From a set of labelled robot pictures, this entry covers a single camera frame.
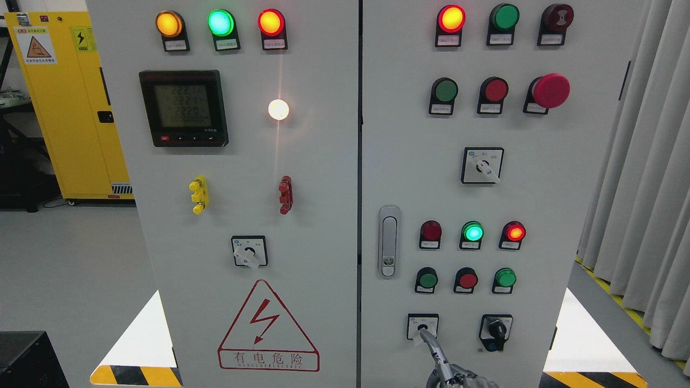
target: yellow safety cabinet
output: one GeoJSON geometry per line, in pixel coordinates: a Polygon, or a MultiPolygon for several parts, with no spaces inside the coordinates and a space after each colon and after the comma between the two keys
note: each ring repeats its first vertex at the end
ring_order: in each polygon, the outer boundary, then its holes
{"type": "Polygon", "coordinates": [[[88,13],[5,18],[62,196],[133,199],[88,13]]]}

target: red triangle warning symbol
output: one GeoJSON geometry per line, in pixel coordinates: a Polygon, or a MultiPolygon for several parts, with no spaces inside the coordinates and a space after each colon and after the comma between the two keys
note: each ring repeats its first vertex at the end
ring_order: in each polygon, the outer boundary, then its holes
{"type": "Polygon", "coordinates": [[[41,43],[36,39],[36,37],[31,37],[31,42],[29,43],[29,52],[26,53],[27,58],[52,58],[50,53],[46,51],[46,48],[41,45],[41,43]]]}
{"type": "Polygon", "coordinates": [[[218,347],[223,369],[319,371],[320,355],[267,281],[254,283],[218,347]]]}

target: yellow black hazard stripe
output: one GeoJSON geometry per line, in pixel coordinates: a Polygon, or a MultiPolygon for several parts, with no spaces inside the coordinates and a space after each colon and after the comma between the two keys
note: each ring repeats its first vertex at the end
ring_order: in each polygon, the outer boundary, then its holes
{"type": "MultiPolygon", "coordinates": [[[[182,387],[177,368],[101,365],[91,375],[92,384],[182,387]]],[[[539,388],[647,388],[635,373],[544,372],[539,388]]]]}
{"type": "MultiPolygon", "coordinates": [[[[611,293],[611,287],[609,286],[609,283],[606,282],[606,280],[597,278],[597,276],[594,274],[594,271],[592,270],[592,268],[589,268],[583,264],[582,258],[580,258],[580,256],[576,256],[575,261],[578,262],[580,267],[582,267],[582,269],[584,269],[584,271],[587,272],[587,274],[589,276],[591,276],[591,278],[594,279],[594,281],[597,282],[597,284],[599,284],[599,286],[601,288],[603,288],[604,291],[606,291],[606,293],[608,293],[609,296],[611,296],[611,298],[613,298],[613,300],[616,302],[616,304],[618,304],[618,306],[620,306],[620,308],[623,309],[623,311],[625,311],[625,313],[627,313],[628,316],[630,316],[630,318],[632,318],[633,321],[635,321],[635,323],[638,324],[638,326],[641,327],[642,330],[644,330],[644,332],[647,333],[648,336],[651,335],[651,329],[644,325],[644,323],[642,322],[642,317],[640,317],[640,315],[635,310],[629,309],[629,308],[623,306],[623,297],[620,295],[612,294],[611,293]]],[[[673,361],[681,369],[685,370],[686,362],[684,360],[673,360],[673,361]]]]}
{"type": "Polygon", "coordinates": [[[91,383],[182,387],[178,368],[124,367],[120,365],[101,365],[91,375],[91,383]]]}

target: yellow terminal connector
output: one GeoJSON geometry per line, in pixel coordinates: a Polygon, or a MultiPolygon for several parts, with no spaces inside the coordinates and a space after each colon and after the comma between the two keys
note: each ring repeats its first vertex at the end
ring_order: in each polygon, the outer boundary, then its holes
{"type": "Polygon", "coordinates": [[[208,186],[206,185],[206,178],[199,175],[189,184],[189,189],[194,192],[192,194],[192,202],[196,203],[192,212],[199,215],[206,210],[208,206],[208,186]]]}

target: white curtain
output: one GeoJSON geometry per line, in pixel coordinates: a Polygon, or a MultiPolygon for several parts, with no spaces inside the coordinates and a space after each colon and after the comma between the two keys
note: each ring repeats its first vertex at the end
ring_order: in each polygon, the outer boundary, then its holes
{"type": "MultiPolygon", "coordinates": [[[[690,358],[690,1],[650,0],[579,255],[690,358]]],[[[690,367],[685,369],[690,376],[690,367]]]]}

